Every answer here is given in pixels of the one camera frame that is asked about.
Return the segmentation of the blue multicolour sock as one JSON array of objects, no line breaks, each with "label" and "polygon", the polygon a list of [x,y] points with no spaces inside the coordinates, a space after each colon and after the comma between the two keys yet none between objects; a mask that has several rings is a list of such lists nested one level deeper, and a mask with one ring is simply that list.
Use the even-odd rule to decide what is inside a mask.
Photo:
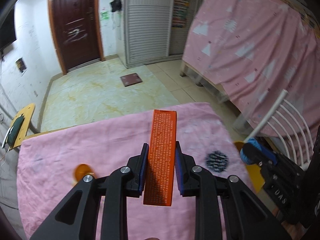
[{"label": "blue multicolour sock", "polygon": [[261,159],[261,155],[261,145],[255,138],[249,138],[240,150],[240,158],[247,165],[256,164]]}]

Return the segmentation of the pink bed sheet cloth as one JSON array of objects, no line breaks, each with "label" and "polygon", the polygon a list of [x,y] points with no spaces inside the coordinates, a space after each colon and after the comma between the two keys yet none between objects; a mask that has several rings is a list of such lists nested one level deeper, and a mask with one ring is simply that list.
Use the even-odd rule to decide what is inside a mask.
[{"label": "pink bed sheet cloth", "polygon": [[[221,118],[208,103],[173,106],[182,152],[205,166],[209,154],[220,151],[229,164],[220,177],[238,176],[252,186],[244,163]],[[30,237],[75,184],[74,170],[87,164],[98,177],[111,174],[140,154],[150,141],[153,112],[147,111],[39,135],[22,143],[17,165],[18,208]],[[172,205],[144,205],[127,200],[129,239],[193,239],[195,199],[173,190]]]}]

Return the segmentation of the white metal chair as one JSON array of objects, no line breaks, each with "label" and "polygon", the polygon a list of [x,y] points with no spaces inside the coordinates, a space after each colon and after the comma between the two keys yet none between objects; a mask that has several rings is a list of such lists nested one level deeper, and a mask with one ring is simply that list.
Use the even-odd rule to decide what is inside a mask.
[{"label": "white metal chair", "polygon": [[248,142],[261,131],[269,128],[282,143],[284,154],[305,171],[311,163],[314,141],[306,120],[286,99],[287,96],[288,91],[282,90],[274,104],[244,142]]}]

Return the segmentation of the dark red door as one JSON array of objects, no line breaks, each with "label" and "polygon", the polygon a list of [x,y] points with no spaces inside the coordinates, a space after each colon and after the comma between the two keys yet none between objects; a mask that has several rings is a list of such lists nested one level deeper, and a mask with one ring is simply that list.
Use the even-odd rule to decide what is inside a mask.
[{"label": "dark red door", "polygon": [[63,74],[103,61],[99,0],[48,0],[52,39]]}]

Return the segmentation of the long orange box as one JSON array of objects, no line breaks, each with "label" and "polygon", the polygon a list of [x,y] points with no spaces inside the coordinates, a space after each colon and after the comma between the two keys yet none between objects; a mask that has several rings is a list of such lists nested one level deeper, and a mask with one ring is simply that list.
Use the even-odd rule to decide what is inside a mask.
[{"label": "long orange box", "polygon": [[144,189],[144,205],[171,206],[177,112],[154,110]]}]

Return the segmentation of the yellow plastic bin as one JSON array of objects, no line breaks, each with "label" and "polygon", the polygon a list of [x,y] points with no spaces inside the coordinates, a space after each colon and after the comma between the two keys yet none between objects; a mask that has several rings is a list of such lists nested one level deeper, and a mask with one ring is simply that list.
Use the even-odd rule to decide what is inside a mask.
[{"label": "yellow plastic bin", "polygon": [[249,164],[249,159],[244,155],[242,150],[244,144],[245,143],[243,141],[234,142],[234,145],[240,153],[240,158],[245,163],[245,167],[253,184],[254,190],[258,193],[263,188],[265,181],[260,173],[261,168],[257,164]]}]

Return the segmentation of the colourful wall poster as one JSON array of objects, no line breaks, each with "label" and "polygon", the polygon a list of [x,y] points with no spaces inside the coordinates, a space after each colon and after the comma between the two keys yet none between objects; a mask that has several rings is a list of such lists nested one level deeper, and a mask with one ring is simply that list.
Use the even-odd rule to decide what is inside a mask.
[{"label": "colourful wall poster", "polygon": [[185,28],[190,0],[174,0],[172,28]]}]

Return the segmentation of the wooden bed frame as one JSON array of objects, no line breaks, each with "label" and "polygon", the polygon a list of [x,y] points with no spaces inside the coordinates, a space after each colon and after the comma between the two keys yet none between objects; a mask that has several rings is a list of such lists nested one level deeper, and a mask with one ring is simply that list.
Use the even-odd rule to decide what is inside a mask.
[{"label": "wooden bed frame", "polygon": [[213,86],[217,90],[214,95],[219,102],[231,101],[235,105],[244,102],[244,76],[236,72],[235,66],[223,64],[219,67],[217,63],[213,63],[207,67],[196,68],[182,60],[180,76],[186,75],[195,77],[197,86],[208,88],[205,81]]}]

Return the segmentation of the wall mounted television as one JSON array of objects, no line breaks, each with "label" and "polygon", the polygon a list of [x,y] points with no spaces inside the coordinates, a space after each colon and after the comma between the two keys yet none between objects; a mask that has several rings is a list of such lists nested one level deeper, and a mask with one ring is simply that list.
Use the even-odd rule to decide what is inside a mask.
[{"label": "wall mounted television", "polygon": [[1,26],[1,33],[0,33],[1,51],[7,48],[7,46],[11,45],[14,41],[16,41],[14,12],[15,12],[15,7],[13,7],[10,10],[10,12],[8,13],[6,19],[4,20]]}]

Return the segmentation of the white louvred wardrobe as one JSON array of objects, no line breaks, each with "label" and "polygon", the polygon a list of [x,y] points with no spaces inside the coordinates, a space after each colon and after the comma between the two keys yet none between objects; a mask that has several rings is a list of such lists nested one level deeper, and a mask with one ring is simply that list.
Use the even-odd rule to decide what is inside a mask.
[{"label": "white louvred wardrobe", "polygon": [[172,28],[174,0],[122,0],[121,60],[128,68],[180,60],[199,0],[190,0],[185,28]]}]

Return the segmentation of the pink tree pattern sheet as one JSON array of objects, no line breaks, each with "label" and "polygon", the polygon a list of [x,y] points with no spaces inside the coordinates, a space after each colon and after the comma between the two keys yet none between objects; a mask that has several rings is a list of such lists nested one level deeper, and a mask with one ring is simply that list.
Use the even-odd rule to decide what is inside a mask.
[{"label": "pink tree pattern sheet", "polygon": [[256,127],[287,90],[288,119],[319,127],[319,39],[300,14],[280,0],[203,0],[182,57],[221,86],[240,111],[235,127]]}]

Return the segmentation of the yellow wooden stool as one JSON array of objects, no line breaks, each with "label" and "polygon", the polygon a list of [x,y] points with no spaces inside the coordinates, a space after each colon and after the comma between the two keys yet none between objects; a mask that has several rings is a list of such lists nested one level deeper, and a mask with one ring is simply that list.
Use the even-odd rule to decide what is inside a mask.
[{"label": "yellow wooden stool", "polygon": [[13,150],[21,146],[22,141],[27,136],[28,130],[34,134],[39,133],[37,128],[32,124],[31,119],[35,111],[35,103],[30,103],[17,112],[9,127],[9,134],[6,143],[9,150]]}]

